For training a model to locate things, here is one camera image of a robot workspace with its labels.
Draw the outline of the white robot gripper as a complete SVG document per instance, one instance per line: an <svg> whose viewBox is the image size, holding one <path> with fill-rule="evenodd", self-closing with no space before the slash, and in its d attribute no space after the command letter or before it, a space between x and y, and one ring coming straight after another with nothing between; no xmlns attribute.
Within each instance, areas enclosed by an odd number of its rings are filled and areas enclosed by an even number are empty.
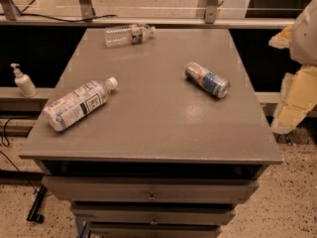
<svg viewBox="0 0 317 238"><path fill-rule="evenodd" d="M303 65L282 80L280 99L273 113L271 131L288 134L317 105L317 0L311 0L296 18L273 36L268 44L276 49L290 49L293 60Z"/></svg>

